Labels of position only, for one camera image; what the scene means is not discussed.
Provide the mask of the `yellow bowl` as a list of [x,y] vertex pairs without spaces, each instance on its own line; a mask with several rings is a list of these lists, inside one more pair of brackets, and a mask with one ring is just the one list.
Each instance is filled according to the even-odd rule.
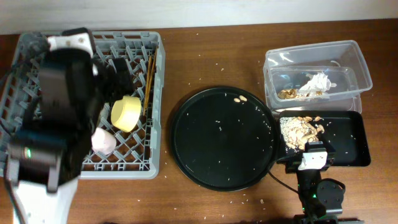
[[116,128],[126,133],[136,126],[141,114],[140,98],[135,96],[123,96],[115,101],[111,110],[111,123]]

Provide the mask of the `nut shell food scraps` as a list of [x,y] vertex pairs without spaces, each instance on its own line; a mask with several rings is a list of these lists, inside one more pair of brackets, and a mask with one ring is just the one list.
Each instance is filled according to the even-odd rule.
[[294,116],[279,120],[280,130],[287,149],[303,151],[308,142],[317,142],[325,128],[320,124],[321,117]]

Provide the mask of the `pink cup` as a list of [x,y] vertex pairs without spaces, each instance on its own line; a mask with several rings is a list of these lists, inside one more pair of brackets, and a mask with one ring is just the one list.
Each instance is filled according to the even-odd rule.
[[112,153],[116,147],[116,138],[102,128],[96,128],[91,136],[91,145],[94,152],[105,155]]

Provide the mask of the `gold foil wrapper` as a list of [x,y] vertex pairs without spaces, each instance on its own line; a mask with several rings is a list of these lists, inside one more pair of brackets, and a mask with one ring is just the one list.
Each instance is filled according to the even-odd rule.
[[277,97],[282,100],[297,99],[297,98],[308,98],[313,96],[322,96],[325,93],[322,91],[301,93],[298,89],[284,89],[278,92]]

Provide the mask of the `white tissue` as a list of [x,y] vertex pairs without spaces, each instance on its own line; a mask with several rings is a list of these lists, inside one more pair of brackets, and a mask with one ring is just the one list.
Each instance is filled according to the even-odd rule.
[[332,83],[325,73],[318,72],[316,75],[312,75],[310,80],[298,89],[298,94],[304,97],[318,96],[336,86],[337,84]]

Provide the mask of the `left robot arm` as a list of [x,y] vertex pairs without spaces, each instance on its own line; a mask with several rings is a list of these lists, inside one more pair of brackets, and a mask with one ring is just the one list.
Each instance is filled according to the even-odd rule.
[[48,52],[39,82],[7,145],[4,183],[15,222],[65,223],[101,110],[133,84],[126,59],[105,66],[79,49]]

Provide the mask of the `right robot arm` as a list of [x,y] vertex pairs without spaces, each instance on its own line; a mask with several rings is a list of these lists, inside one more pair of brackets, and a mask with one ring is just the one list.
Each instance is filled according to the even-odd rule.
[[302,204],[303,213],[293,217],[294,223],[339,222],[346,187],[340,181],[321,177],[321,172],[327,170],[333,160],[334,153],[328,152],[322,142],[308,142],[303,152],[285,163],[285,172],[297,177],[297,193]]

